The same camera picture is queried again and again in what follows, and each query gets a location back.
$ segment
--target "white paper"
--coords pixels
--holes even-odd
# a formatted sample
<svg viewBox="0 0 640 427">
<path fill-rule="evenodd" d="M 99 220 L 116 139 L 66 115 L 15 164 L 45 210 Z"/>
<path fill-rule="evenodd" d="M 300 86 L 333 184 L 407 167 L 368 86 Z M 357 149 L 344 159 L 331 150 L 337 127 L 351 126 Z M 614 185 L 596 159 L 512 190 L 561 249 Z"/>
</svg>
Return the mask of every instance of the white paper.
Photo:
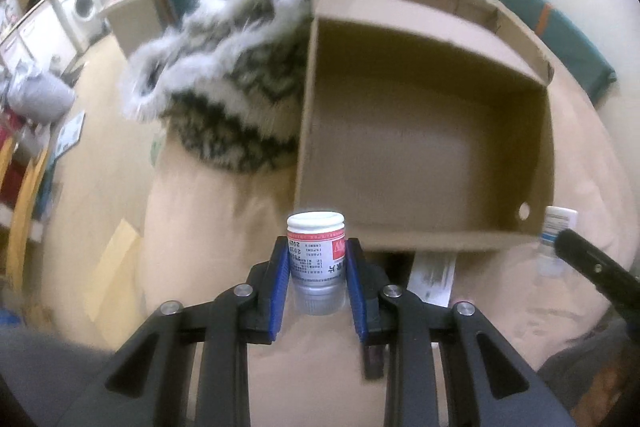
<svg viewBox="0 0 640 427">
<path fill-rule="evenodd" d="M 416 252 L 406 288 L 423 302 L 448 307 L 455 270 L 455 252 Z"/>
</svg>

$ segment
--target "washing machine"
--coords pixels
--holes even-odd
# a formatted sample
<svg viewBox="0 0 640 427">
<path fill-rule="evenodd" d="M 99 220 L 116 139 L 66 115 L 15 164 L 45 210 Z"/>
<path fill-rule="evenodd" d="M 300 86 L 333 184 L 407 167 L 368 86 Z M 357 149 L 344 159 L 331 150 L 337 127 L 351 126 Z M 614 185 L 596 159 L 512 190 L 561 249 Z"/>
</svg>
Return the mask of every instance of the washing machine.
<svg viewBox="0 0 640 427">
<path fill-rule="evenodd" d="M 100 0 L 54 0 L 53 5 L 78 52 L 87 51 L 103 34 Z"/>
</svg>

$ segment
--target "clothes pile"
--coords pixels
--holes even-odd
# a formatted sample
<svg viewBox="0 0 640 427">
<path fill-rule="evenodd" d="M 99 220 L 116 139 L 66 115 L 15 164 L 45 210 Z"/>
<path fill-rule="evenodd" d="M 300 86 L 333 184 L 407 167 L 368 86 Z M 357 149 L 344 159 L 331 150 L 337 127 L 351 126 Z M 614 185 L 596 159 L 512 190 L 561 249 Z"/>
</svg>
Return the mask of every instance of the clothes pile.
<svg viewBox="0 0 640 427">
<path fill-rule="evenodd" d="M 127 116 L 166 119 L 187 150 L 239 172 L 296 161 L 311 0 L 198 0 L 134 53 Z"/>
</svg>

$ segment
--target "paper tag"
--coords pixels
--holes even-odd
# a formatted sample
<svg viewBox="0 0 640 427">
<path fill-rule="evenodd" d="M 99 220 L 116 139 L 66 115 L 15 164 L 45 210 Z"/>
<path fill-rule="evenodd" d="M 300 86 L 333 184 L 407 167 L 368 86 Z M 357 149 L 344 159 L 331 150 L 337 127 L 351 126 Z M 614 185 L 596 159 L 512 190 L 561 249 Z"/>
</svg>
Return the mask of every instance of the paper tag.
<svg viewBox="0 0 640 427">
<path fill-rule="evenodd" d="M 540 233 L 538 247 L 538 273 L 544 277 L 561 277 L 568 266 L 556 255 L 554 242 L 558 233 L 565 229 L 573 230 L 578 222 L 578 212 L 572 208 L 548 206 L 545 222 Z"/>
<path fill-rule="evenodd" d="M 448 307 L 455 270 L 455 252 L 416 252 L 406 288 L 423 302 Z"/>
</svg>

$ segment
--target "white bag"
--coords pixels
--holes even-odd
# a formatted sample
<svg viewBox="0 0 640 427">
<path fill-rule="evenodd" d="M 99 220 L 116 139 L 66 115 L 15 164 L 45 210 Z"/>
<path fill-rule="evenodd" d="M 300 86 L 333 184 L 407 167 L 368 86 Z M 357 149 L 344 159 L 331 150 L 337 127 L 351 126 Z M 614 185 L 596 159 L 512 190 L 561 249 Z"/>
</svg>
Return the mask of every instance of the white bag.
<svg viewBox="0 0 640 427">
<path fill-rule="evenodd" d="M 21 60 L 7 92 L 9 106 L 19 115 L 46 125 L 61 118 L 76 94 L 62 80 L 32 62 Z"/>
</svg>

